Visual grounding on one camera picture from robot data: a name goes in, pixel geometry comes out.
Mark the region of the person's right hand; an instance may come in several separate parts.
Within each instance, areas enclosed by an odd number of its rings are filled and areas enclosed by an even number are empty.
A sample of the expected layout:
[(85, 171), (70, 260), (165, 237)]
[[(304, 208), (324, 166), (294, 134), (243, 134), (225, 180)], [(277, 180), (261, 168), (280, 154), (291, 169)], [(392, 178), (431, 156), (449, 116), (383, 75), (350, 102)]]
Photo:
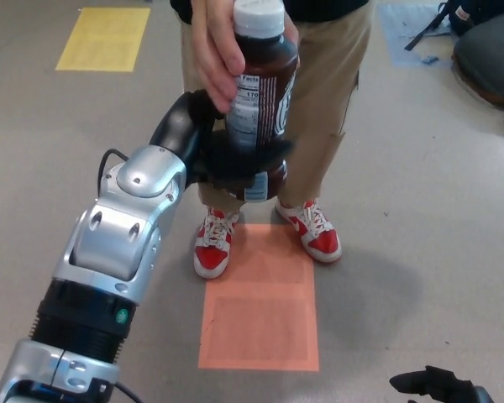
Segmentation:
[(233, 26), (234, 3), (224, 0), (192, 2), (192, 47), (202, 84), (213, 104), (227, 113), (237, 93), (235, 78), (244, 72), (244, 56)]

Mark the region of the robot black right hand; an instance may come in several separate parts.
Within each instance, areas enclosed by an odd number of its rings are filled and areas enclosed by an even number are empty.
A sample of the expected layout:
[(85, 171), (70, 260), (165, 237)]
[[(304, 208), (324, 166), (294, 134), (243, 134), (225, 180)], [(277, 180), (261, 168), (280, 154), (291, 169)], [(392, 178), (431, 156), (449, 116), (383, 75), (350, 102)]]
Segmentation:
[(458, 379), (452, 371), (431, 365), (426, 365), (425, 370), (395, 375), (389, 382), (400, 393), (429, 395), (438, 402), (494, 403), (483, 386)]

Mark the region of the robot black left hand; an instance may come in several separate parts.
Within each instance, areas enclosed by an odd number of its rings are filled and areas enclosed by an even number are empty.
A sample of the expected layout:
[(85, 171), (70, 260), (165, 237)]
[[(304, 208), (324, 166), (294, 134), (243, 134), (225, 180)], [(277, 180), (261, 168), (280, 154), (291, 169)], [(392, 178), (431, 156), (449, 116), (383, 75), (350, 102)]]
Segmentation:
[(226, 129), (206, 91), (185, 92), (155, 129), (150, 143), (168, 149), (186, 167), (186, 183), (209, 184), (245, 202), (277, 196), (287, 177), (292, 142), (278, 137), (247, 148)]

